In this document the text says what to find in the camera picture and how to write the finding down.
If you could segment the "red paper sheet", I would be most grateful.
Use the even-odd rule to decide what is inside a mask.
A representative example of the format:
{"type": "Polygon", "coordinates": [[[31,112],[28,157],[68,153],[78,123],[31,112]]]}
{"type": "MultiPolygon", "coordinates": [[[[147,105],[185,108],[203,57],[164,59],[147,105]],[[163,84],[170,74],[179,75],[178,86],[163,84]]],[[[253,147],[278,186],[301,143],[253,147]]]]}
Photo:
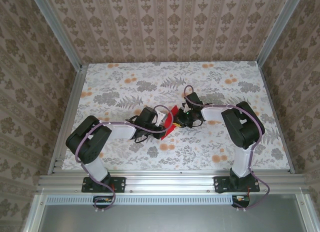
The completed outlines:
{"type": "MultiPolygon", "coordinates": [[[[165,122],[172,122],[172,131],[176,128],[176,126],[174,125],[174,118],[175,116],[177,115],[177,112],[178,112],[178,107],[177,106],[174,106],[172,109],[171,109],[171,115],[169,114],[167,119],[165,120],[165,122]]],[[[165,133],[165,136],[161,138],[161,140],[163,140],[165,137],[167,137],[169,134],[166,134],[165,133]]]]}

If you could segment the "grey metal sheet panel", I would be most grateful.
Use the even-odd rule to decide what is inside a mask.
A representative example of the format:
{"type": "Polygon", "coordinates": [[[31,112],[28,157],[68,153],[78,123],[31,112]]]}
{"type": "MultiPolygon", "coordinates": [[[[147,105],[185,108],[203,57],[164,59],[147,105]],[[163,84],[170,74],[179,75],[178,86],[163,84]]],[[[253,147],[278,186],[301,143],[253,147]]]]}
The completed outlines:
{"type": "Polygon", "coordinates": [[[295,200],[269,198],[246,212],[231,206],[47,206],[39,232],[307,232],[295,200]]]}

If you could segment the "floral table cover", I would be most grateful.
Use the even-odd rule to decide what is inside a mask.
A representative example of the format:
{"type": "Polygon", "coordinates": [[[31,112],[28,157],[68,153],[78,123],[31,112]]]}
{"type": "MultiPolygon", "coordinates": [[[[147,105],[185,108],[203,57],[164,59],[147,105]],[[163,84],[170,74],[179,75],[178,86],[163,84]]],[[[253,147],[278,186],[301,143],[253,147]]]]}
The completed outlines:
{"type": "MultiPolygon", "coordinates": [[[[265,127],[255,148],[255,170],[288,170],[289,164],[255,61],[90,64],[74,127],[87,116],[123,121],[146,106],[167,112],[196,92],[204,103],[247,102],[265,127]]],[[[228,170],[236,146],[223,120],[176,128],[163,140],[109,140],[100,158],[110,170],[228,170]]]]}

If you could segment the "aluminium front rail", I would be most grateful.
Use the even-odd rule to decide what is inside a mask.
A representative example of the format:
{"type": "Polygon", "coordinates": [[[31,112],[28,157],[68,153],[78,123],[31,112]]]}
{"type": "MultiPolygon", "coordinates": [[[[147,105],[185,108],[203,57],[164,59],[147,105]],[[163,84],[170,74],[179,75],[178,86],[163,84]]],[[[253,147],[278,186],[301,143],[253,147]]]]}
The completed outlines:
{"type": "MultiPolygon", "coordinates": [[[[267,183],[271,194],[306,194],[308,187],[303,176],[290,173],[255,172],[255,175],[267,183]]],[[[125,193],[133,194],[214,194],[214,177],[224,173],[213,172],[151,172],[117,173],[116,177],[125,177],[125,193]]],[[[85,174],[78,172],[55,173],[41,176],[36,191],[51,195],[79,195],[85,174]]]]}

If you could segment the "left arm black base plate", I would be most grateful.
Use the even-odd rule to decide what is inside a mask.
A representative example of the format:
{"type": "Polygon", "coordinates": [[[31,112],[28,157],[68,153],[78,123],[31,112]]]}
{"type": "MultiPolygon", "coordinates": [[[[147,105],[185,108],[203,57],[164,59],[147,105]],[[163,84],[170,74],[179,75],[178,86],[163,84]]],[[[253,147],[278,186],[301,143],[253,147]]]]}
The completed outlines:
{"type": "MultiPolygon", "coordinates": [[[[126,187],[125,177],[110,177],[103,183],[111,187],[116,193],[124,193],[126,187]]],[[[90,177],[85,177],[82,182],[83,193],[110,193],[111,191],[100,184],[95,183],[90,177]]]]}

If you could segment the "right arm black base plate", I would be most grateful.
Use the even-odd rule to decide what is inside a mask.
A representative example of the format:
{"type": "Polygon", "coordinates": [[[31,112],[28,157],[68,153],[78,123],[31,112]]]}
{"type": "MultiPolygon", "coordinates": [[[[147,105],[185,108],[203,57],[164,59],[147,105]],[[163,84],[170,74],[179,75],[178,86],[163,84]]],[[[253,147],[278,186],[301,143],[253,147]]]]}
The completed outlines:
{"type": "Polygon", "coordinates": [[[236,193],[236,192],[259,192],[260,186],[257,181],[252,176],[245,178],[231,177],[231,176],[221,176],[214,177],[214,190],[216,193],[236,193]]]}

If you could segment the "aluminium side rail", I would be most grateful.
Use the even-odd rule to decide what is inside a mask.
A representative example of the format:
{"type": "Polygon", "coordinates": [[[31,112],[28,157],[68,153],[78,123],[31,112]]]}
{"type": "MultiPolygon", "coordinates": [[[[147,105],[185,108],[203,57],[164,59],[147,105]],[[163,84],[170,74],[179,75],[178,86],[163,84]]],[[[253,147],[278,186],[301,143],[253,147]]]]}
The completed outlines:
{"type": "Polygon", "coordinates": [[[66,139],[72,132],[79,100],[81,97],[86,74],[88,71],[88,66],[88,64],[82,65],[80,71],[76,73],[70,97],[66,106],[65,114],[63,117],[62,125],[60,127],[52,159],[49,165],[47,174],[50,176],[54,173],[56,162],[65,158],[65,154],[67,151],[66,139]]]}
{"type": "Polygon", "coordinates": [[[269,100],[269,103],[270,103],[270,106],[271,106],[271,109],[272,109],[272,113],[273,113],[273,116],[274,116],[274,119],[275,119],[275,123],[276,123],[277,128],[278,128],[278,132],[279,132],[279,135],[280,135],[280,138],[281,138],[283,149],[284,149],[285,154],[286,154],[286,158],[287,158],[288,165],[289,165],[289,172],[291,174],[295,174],[296,171],[294,169],[294,165],[293,165],[293,162],[291,160],[291,155],[289,153],[289,150],[288,150],[288,147],[287,147],[287,144],[286,144],[286,141],[285,141],[282,129],[281,129],[281,125],[280,125],[278,117],[277,117],[277,113],[276,113],[276,110],[275,110],[275,107],[274,107],[274,104],[273,104],[273,101],[272,101],[272,97],[270,95],[270,91],[269,91],[269,88],[268,88],[268,85],[267,85],[263,70],[262,70],[262,68],[260,66],[258,66],[258,68],[259,68],[260,75],[261,75],[261,78],[263,80],[263,84],[264,84],[264,87],[265,87],[265,90],[266,90],[266,93],[267,93],[267,96],[268,96],[268,100],[269,100]]]}

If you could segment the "aluminium upright post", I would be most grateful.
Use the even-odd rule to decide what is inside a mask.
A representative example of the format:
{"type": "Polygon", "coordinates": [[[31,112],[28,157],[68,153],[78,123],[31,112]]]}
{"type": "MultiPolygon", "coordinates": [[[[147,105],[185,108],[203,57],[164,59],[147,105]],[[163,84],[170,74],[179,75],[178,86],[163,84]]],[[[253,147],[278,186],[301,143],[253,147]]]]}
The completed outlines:
{"type": "Polygon", "coordinates": [[[279,16],[277,17],[265,43],[257,56],[257,64],[259,68],[262,68],[266,62],[269,54],[274,48],[277,40],[279,39],[281,33],[284,31],[286,24],[288,23],[290,17],[292,16],[295,8],[297,7],[300,0],[286,0],[284,6],[282,7],[279,16]]]}
{"type": "Polygon", "coordinates": [[[38,8],[43,14],[48,25],[51,27],[54,35],[56,36],[59,44],[63,48],[66,56],[70,60],[70,63],[74,67],[76,72],[79,72],[82,67],[82,62],[80,57],[77,55],[77,52],[72,44],[72,41],[69,39],[66,30],[63,27],[63,23],[60,22],[58,14],[54,10],[53,6],[50,5],[49,0],[35,0],[38,8]]]}

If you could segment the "aluminium lower frame rail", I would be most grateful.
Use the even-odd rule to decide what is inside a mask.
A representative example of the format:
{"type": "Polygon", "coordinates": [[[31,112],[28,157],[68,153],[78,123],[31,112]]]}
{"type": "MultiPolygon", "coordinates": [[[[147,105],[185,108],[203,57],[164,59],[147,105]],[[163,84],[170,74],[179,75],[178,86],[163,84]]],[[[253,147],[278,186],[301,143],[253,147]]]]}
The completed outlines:
{"type": "Polygon", "coordinates": [[[23,232],[38,232],[47,202],[47,195],[35,195],[23,232]]]}
{"type": "Polygon", "coordinates": [[[295,195],[306,232],[319,232],[319,222],[309,194],[295,195]]]}

